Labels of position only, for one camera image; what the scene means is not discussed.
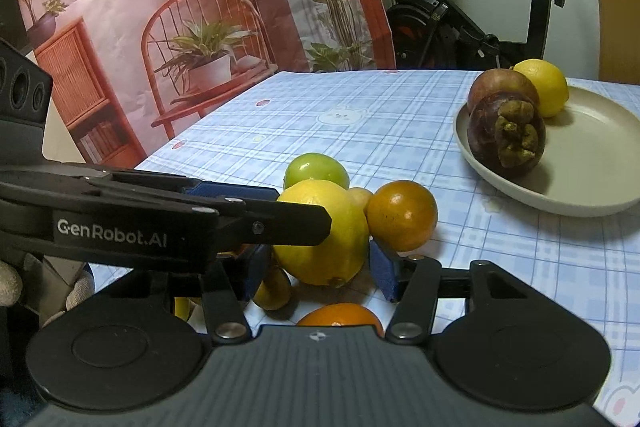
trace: beige plate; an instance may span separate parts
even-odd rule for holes
[[[510,182],[480,164],[466,139],[466,105],[454,122],[466,161],[495,188],[522,203],[563,216],[609,216],[640,201],[640,120],[617,103],[569,87],[560,114],[545,120],[540,163]]]

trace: printed backdrop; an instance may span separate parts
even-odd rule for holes
[[[19,0],[88,162],[134,167],[276,71],[393,68],[382,0]]]

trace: blue gripper pad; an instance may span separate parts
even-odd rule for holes
[[[241,200],[266,201],[276,201],[280,195],[275,188],[216,182],[200,182],[191,188],[185,188],[184,193],[204,198],[239,198]],[[249,301],[254,297],[270,264],[270,245],[249,247],[239,257],[223,261],[223,266],[225,266],[239,300]]]
[[[276,201],[280,195],[275,188],[215,182],[200,182],[194,187],[185,189],[184,193],[204,198],[222,197],[265,201]]]
[[[397,302],[400,298],[400,285],[396,266],[374,239],[369,241],[369,271],[385,299]]]

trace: blue plaid tablecloth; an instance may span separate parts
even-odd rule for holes
[[[139,168],[282,189],[293,158],[320,152],[344,165],[353,187],[375,191],[398,179],[429,187],[439,222],[424,250],[446,267],[491,260],[601,331],[613,365],[597,407],[617,425],[635,426],[640,206],[598,219],[561,217],[511,200],[481,180],[462,159],[452,133],[475,77],[459,71],[279,73],[194,124]],[[570,82],[640,116],[640,86]],[[249,305],[252,327],[295,323],[335,301],[362,303],[383,325],[393,312],[365,271],[340,290],[300,285],[298,291],[300,303],[286,315],[266,315]],[[458,318],[462,306],[441,301],[436,329]]]

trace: yellow lemon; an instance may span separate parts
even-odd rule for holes
[[[254,295],[254,304],[265,311],[286,306],[291,298],[291,281],[284,270],[271,266]]]
[[[273,247],[287,272],[306,284],[341,286],[360,271],[369,229],[362,209],[344,188],[327,180],[304,180],[284,190],[278,201],[324,206],[332,220],[329,236],[317,247]]]
[[[359,206],[364,215],[367,215],[367,207],[369,206],[369,200],[373,196],[373,192],[367,190],[366,188],[353,187],[347,190],[347,193],[350,195],[351,199],[357,206]]]
[[[184,321],[189,320],[191,304],[188,297],[176,297],[174,299],[174,315]]]
[[[540,97],[538,111],[542,118],[555,116],[569,100],[569,87],[562,71],[546,60],[529,58],[517,63],[514,71],[522,73],[536,86]]]

